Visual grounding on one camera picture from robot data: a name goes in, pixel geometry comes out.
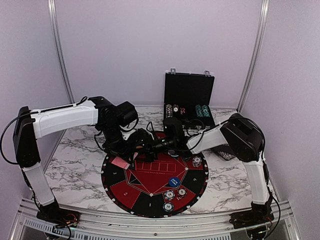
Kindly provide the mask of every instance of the open case lid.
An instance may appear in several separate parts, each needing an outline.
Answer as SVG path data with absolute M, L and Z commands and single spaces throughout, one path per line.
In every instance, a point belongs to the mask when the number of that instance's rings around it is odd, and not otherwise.
M 209 105 L 215 77 L 206 74 L 165 74 L 164 104 L 181 106 Z

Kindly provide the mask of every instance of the black cable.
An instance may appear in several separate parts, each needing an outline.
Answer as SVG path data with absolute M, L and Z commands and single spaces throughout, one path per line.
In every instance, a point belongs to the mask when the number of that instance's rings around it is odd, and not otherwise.
M 32 191 L 32 192 L 33 192 L 33 201 L 34 201 L 34 204 L 36 205 L 36 207 L 38 208 L 38 210 L 41 211 L 39 205 L 38 205 L 37 202 L 36 202 L 36 194 L 35 194 L 35 191 Z
M 100 150 L 104 151 L 104 149 L 100 146 L 100 144 L 99 144 L 99 142 L 98 142 L 98 140 L 97 140 L 97 136 L 100 136 L 101 134 L 102 134 L 102 131 L 100 131 L 98 134 L 95 134 L 95 135 L 94 135 L 94 141 L 95 141 L 95 143 L 97 144 L 98 148 L 99 148 Z
M 280 218 L 281 218 L 281 207 L 280 207 L 278 201 L 276 200 L 276 198 L 274 196 L 272 196 L 272 198 L 275 201 L 276 205 L 278 206 L 279 217 L 278 217 L 278 220 L 276 221 L 276 224 L 275 224 L 274 228 L 271 230 L 271 232 L 264 239 L 267 239 L 276 230 L 277 226 L 279 225 Z
M 156 133 L 156 131 L 155 131 L 155 129 L 154 129 L 154 124 L 152 123 L 152 121 L 150 121 L 147 125 L 146 125 L 146 128 L 145 128 L 149 133 L 151 133 L 152 134 L 152 136 L 153 136 L 153 139 L 157 139 L 157 133 Z
M 60 224 L 63 224 L 64 226 L 66 226 L 66 228 L 69 230 L 69 237 L 66 240 L 70 240 L 71 239 L 71 237 L 72 237 L 71 228 L 69 227 L 69 225 L 65 221 L 60 221 L 60 220 L 55 220 L 55 219 L 49 219 L 49 221 L 58 222 Z
M 132 131 L 133 129 L 135 129 L 135 127 L 138 125 L 138 122 L 139 122 L 139 118 L 136 117 L 136 121 L 135 121 L 135 124 L 133 126 L 133 128 L 129 129 L 129 130 L 126 130 L 126 129 L 123 129 L 122 127 L 121 128 L 121 131 L 124 132 L 124 133 L 129 133 L 130 131 Z
M 88 100 L 88 97 L 87 96 L 84 96 L 79 102 L 77 102 L 75 105 L 80 105 L 80 104 L 83 104 L 86 100 Z M 45 113 L 45 112 L 48 112 L 48 111 L 52 111 L 52 110 L 58 110 L 58 109 L 64 109 L 64 108 L 69 108 L 69 107 L 73 107 L 73 104 L 69 104 L 69 105 L 66 105 L 66 106 L 58 106 L 58 107 L 53 107 L 53 108 L 47 108 L 47 109 L 44 109 L 44 110 L 41 110 L 41 111 L 30 111 L 28 113 L 25 113 L 23 115 L 20 115 L 20 116 L 17 116 L 15 117 L 13 120 L 11 120 L 7 126 L 5 126 L 2 134 L 1 134 L 1 137 L 0 137 L 0 153 L 1 153 L 1 156 L 3 157 L 3 159 L 8 163 L 8 164 L 12 164 L 12 165 L 18 165 L 17 162 L 12 162 L 12 161 L 9 161 L 5 154 L 4 154 L 4 151 L 3 151 L 3 140 L 4 140 L 4 136 L 5 136 L 5 133 L 6 131 L 8 130 L 8 128 L 11 126 L 11 124 L 13 124 L 15 121 L 17 121 L 18 119 L 20 118 L 23 118 L 25 116 L 29 116 L 29 115 L 32 115 L 32 114 L 38 114 L 38 113 Z
M 4 128 L 4 130 L 3 130 L 2 134 L 1 134 L 1 137 L 0 137 L 0 153 L 1 153 L 1 156 L 3 157 L 3 159 L 4 159 L 7 163 L 9 163 L 9 164 L 18 165 L 17 162 L 9 161 L 9 160 L 6 158 L 5 154 L 4 154 L 3 144 L 2 144 L 2 143 L 3 143 L 3 140 L 4 140 L 5 133 L 6 133 L 7 129 L 11 126 L 11 124 L 13 124 L 15 121 L 17 121 L 18 119 L 23 118 L 23 117 L 25 117 L 25 116 L 31 115 L 31 114 L 33 114 L 33 113 L 32 113 L 32 112 L 29 112 L 29 113 L 26 113 L 26 114 L 23 114 L 23 115 L 20 115 L 20 116 L 15 117 L 13 120 L 11 120 L 11 121 L 7 124 L 7 126 L 5 126 L 5 128 Z
M 192 148 L 190 148 L 190 149 L 175 149 L 175 148 L 172 148 L 172 147 L 165 146 L 163 143 L 161 143 L 161 145 L 164 146 L 165 148 L 170 149 L 170 150 L 179 151 L 179 152 L 189 152 L 189 151 L 195 149 L 195 148 L 199 145 L 199 143 L 201 142 L 201 140 L 202 140 L 202 138 L 204 137 L 204 135 L 205 135 L 205 131 L 203 131 L 203 132 L 201 133 L 201 137 L 200 137 L 199 141 L 198 141 Z
M 88 96 L 84 96 L 83 98 L 81 98 L 81 100 L 79 102 L 77 102 L 75 105 L 80 105 L 80 104 L 83 104 L 85 101 L 88 100 Z
M 201 125 L 202 125 L 203 130 L 206 128 L 204 122 L 201 121 L 200 119 L 196 119 L 196 118 L 195 118 L 195 119 L 191 119 L 189 122 L 194 122 L 194 121 L 200 122 Z M 192 137 L 192 136 L 197 135 L 197 133 L 191 135 L 191 134 L 189 133 L 189 131 L 188 131 L 188 126 L 189 126 L 189 124 L 187 124 L 187 126 L 186 126 L 186 134 L 188 134 L 189 137 Z

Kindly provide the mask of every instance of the pink playing card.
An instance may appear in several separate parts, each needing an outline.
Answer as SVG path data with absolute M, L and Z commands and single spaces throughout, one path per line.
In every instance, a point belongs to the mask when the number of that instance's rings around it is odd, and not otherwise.
M 134 155 L 133 155 L 133 159 L 135 159 L 137 155 L 138 155 L 138 153 L 135 152 Z M 116 166 L 118 166 L 118 167 L 120 167 L 120 168 L 122 168 L 122 169 L 128 169 L 129 166 L 130 166 L 129 163 L 127 163 L 125 160 L 123 160 L 121 157 L 118 157 L 118 156 L 116 156 L 116 157 L 112 160 L 111 163 L 114 164 L 114 165 L 116 165 Z

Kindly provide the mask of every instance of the marble surface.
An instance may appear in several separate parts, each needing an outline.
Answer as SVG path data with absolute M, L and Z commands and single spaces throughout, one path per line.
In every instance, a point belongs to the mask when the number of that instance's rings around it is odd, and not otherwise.
M 139 113 L 137 128 L 153 122 L 155 130 L 162 130 L 162 107 L 136 107 Z M 217 124 L 230 117 L 235 110 L 212 109 Z M 45 172 L 49 186 L 61 204 L 126 213 L 106 194 L 101 181 L 105 153 L 98 149 L 92 126 L 68 129 Z M 210 150 L 203 152 L 209 167 L 209 180 L 200 200 L 181 214 L 199 214 L 248 208 L 251 188 L 245 168 L 236 158 L 225 161 Z

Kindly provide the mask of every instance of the vertical metal pole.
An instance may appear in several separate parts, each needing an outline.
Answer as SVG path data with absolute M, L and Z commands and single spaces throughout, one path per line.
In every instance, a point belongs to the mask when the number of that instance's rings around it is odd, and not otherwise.
M 261 12 L 260 12 L 260 19 L 258 23 L 258 31 L 256 34 L 256 39 L 255 39 L 255 45 L 254 45 L 254 50 L 249 66 L 249 70 L 246 76 L 245 84 L 242 90 L 242 94 L 239 100 L 239 104 L 237 107 L 237 111 L 239 113 L 242 112 L 245 106 L 245 102 L 248 97 L 249 89 L 252 83 L 252 80 L 254 78 L 254 73 L 255 73 L 255 68 L 257 64 L 257 59 L 259 56 L 259 53 L 261 51 L 264 35 L 265 35 L 265 30 L 266 30 L 266 25 L 267 25 L 267 16 L 268 16 L 268 10 L 269 10 L 269 3 L 270 0 L 262 0 L 262 6 L 261 6 Z
M 59 27 L 58 27 L 58 20 L 57 20 L 57 13 L 56 13 L 56 3 L 55 0 L 48 0 L 48 7 L 49 7 L 49 15 L 51 20 L 51 27 L 53 32 L 53 38 L 55 43 L 55 50 L 58 57 L 58 62 L 60 65 L 60 70 L 62 73 L 63 83 L 66 90 L 67 97 L 70 103 L 75 103 L 75 98 L 71 89 L 67 68 L 64 60 L 64 55 L 61 46 L 60 34 L 59 34 Z

